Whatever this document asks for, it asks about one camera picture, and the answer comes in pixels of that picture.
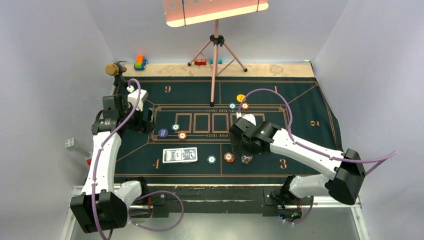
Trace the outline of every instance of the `deck of cards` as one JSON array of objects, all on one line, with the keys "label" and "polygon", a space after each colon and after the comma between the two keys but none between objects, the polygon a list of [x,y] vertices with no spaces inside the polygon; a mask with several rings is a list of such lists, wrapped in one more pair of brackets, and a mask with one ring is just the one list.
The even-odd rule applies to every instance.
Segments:
[{"label": "deck of cards", "polygon": [[162,157],[163,164],[193,163],[198,160],[198,148],[186,147],[164,149]]}]

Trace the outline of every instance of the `gray wall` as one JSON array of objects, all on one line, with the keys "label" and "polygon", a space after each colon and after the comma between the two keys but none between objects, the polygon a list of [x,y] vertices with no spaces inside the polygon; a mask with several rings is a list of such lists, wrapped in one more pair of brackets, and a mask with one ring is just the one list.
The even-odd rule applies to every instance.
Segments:
[{"label": "gray wall", "polygon": [[[113,57],[186,63],[214,33],[214,23],[172,28],[162,0],[85,0]],[[269,0],[269,9],[222,19],[220,34],[245,63],[314,59],[348,0]],[[212,57],[210,46],[207,57]],[[224,49],[221,59],[231,60]]]},{"label": "gray wall", "polygon": [[64,142],[92,147],[111,60],[84,1],[2,1],[0,239],[59,239],[88,170]]},{"label": "gray wall", "polygon": [[374,240],[423,239],[423,63],[424,1],[351,0],[314,64],[344,148],[399,152],[361,190]]}]

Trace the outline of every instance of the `black tripod clamp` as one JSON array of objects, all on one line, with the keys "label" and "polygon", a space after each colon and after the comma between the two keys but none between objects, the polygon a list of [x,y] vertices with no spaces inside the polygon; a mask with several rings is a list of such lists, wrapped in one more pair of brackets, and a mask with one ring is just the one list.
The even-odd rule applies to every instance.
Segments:
[{"label": "black tripod clamp", "polygon": [[220,47],[222,47],[225,42],[224,36],[222,35],[219,35],[218,37],[215,37],[215,35],[210,35],[209,39],[213,42],[213,45],[219,45]]}]

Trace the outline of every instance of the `pink tripod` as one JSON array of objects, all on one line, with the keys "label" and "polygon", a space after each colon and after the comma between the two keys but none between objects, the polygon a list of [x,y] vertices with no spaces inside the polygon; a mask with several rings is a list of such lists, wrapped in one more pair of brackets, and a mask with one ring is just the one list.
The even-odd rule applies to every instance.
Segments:
[{"label": "pink tripod", "polygon": [[[193,59],[191,61],[189,61],[187,63],[188,66],[191,66],[192,63],[197,59],[197,57],[199,55],[202,55],[205,59],[205,55],[203,54],[203,50],[205,50],[205,48],[207,46],[209,46],[210,43],[213,43],[213,64],[209,65],[212,66],[212,88],[210,90],[210,106],[213,107],[214,106],[214,94],[215,94],[215,78],[221,74],[230,64],[232,64],[234,62],[234,60],[236,60],[238,62],[238,64],[240,64],[241,68],[243,68],[243,70],[245,72],[248,71],[248,69],[243,65],[242,61],[240,61],[240,59],[236,56],[236,54],[231,50],[231,48],[225,43],[225,39],[222,35],[219,35],[219,19],[215,20],[215,34],[211,35],[209,40],[206,42],[206,44],[200,49],[200,51],[196,54],[196,56],[193,57]],[[220,47],[222,47],[223,45],[226,47],[226,49],[228,50],[228,52],[234,57],[221,71],[218,72],[218,45]]]}]

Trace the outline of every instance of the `tripod leg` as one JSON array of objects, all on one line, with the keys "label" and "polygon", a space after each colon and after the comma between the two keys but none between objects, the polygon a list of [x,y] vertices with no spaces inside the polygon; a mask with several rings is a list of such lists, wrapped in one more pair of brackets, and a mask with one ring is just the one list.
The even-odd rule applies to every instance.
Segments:
[{"label": "tripod leg", "polygon": [[208,40],[205,45],[200,49],[200,51],[198,53],[196,53],[196,56],[193,57],[193,59],[191,61],[189,61],[187,63],[188,66],[191,66],[192,63],[198,58],[198,56],[203,52],[203,50],[205,50],[205,48],[211,43],[211,40]]},{"label": "tripod leg", "polygon": [[214,106],[215,99],[215,77],[217,76],[217,67],[218,67],[218,45],[213,45],[213,65],[212,65],[212,87],[210,89],[210,106]]},{"label": "tripod leg", "polygon": [[242,61],[236,56],[236,54],[231,50],[231,48],[224,42],[224,46],[228,49],[228,52],[235,58],[235,60],[240,64],[241,68],[247,72],[248,69],[243,65]]}]

